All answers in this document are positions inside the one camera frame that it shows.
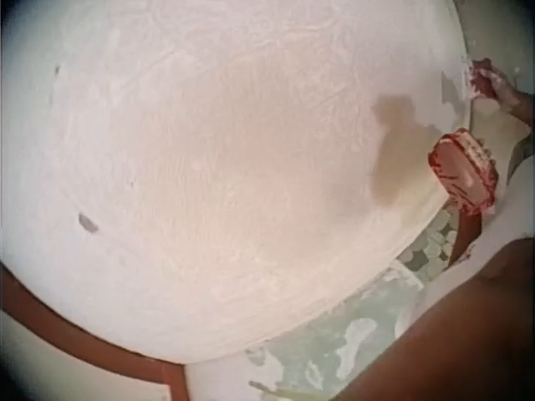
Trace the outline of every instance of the brown wooden trim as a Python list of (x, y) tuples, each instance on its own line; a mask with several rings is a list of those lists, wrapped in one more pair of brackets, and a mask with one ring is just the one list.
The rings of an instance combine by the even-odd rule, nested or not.
[(187, 401), (183, 365), (152, 359), (89, 334), (39, 301), (1, 263), (2, 310), (61, 351), (97, 368), (170, 386), (172, 401)]

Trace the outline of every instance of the skin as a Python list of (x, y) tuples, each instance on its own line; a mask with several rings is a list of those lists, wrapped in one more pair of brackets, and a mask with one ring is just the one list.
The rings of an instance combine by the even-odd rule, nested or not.
[[(501, 102), (504, 88), (478, 72), (494, 70), (490, 60), (475, 62), (474, 67), (475, 85)], [(533, 97), (516, 91), (505, 100), (511, 94), (519, 103), (515, 100), (504, 109), (532, 127)], [(481, 215), (460, 214), (449, 266), (481, 232)], [(533, 238), (504, 246), (333, 401), (535, 399), (533, 258)]]

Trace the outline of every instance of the curved dome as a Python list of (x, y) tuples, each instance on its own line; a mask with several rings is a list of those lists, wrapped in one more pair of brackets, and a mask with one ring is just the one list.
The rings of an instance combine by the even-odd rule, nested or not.
[(446, 199), (450, 2), (20, 7), (3, 32), (3, 261), (94, 335), (190, 363), (385, 269)]

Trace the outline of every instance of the hand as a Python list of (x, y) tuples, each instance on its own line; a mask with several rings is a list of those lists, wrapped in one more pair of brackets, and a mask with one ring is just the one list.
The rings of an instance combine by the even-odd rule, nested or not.
[(492, 61), (488, 58), (472, 62), (471, 84), (481, 96), (495, 99), (507, 112), (520, 104), (520, 92), (511, 85), (502, 71), (492, 65)]

